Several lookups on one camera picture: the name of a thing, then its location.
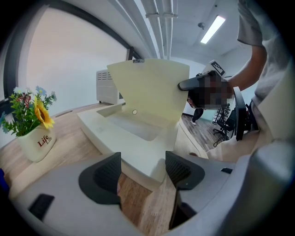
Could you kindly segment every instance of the wooden tabletop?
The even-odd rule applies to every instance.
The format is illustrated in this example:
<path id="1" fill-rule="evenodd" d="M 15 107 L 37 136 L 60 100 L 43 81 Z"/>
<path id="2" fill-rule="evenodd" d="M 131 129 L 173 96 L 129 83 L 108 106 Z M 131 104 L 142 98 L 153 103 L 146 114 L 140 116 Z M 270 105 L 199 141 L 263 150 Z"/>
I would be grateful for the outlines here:
<path id="1" fill-rule="evenodd" d="M 85 136 L 77 119 L 78 112 L 100 106 L 106 104 L 85 106 L 53 117 L 57 141 L 47 156 L 38 163 L 25 158 L 17 140 L 0 149 L 0 168 L 3 169 L 6 180 L 11 186 L 9 195 L 11 199 L 57 166 L 101 155 Z M 182 120 L 179 124 L 175 151 L 180 154 L 193 152 L 207 158 L 205 151 L 188 132 Z M 142 187 L 123 173 L 119 184 L 123 213 L 135 226 L 149 236 L 161 235 L 168 231 L 176 190 L 167 175 L 163 184 L 154 192 Z"/>

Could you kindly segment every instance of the beige pants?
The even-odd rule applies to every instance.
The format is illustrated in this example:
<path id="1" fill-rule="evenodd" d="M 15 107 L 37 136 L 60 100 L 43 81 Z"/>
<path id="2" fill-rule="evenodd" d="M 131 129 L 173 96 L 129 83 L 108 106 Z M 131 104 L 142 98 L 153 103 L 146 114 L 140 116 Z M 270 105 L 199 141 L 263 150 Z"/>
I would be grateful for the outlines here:
<path id="1" fill-rule="evenodd" d="M 251 154 L 256 149 L 272 141 L 272 135 L 264 118 L 252 103 L 252 111 L 259 130 L 253 130 L 243 135 L 243 139 L 237 141 L 236 136 L 224 141 L 207 152 L 209 159 L 236 162 L 241 156 Z"/>

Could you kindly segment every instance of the shirt sleeve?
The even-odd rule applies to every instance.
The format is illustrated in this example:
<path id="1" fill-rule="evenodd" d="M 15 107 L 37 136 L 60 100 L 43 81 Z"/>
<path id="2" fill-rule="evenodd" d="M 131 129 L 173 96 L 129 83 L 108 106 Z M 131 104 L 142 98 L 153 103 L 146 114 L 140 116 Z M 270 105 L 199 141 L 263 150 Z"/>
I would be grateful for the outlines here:
<path id="1" fill-rule="evenodd" d="M 238 1 L 239 32 L 238 41 L 252 46 L 263 47 L 260 26 L 247 7 L 245 0 Z"/>

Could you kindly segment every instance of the flower pot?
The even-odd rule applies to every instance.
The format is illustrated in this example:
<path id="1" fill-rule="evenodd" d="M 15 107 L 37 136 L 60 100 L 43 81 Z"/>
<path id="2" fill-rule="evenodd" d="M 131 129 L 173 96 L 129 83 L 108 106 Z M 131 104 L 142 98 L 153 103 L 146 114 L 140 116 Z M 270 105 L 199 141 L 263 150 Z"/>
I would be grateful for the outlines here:
<path id="1" fill-rule="evenodd" d="M 52 129 L 46 129 L 40 124 L 25 136 L 18 137 L 26 158 L 33 162 L 41 161 L 50 151 L 56 141 L 55 133 Z"/>

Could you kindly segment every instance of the ceiling light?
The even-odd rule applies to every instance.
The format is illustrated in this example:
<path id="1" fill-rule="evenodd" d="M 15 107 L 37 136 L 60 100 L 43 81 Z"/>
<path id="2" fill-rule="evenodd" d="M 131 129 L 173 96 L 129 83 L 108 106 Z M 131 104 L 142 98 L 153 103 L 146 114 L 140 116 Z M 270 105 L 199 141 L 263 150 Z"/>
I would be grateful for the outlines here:
<path id="1" fill-rule="evenodd" d="M 215 34 L 215 32 L 219 29 L 219 27 L 223 24 L 225 21 L 224 18 L 217 16 L 216 19 L 214 20 L 213 24 L 210 26 L 209 30 L 201 40 L 202 43 L 207 43 L 211 37 Z"/>

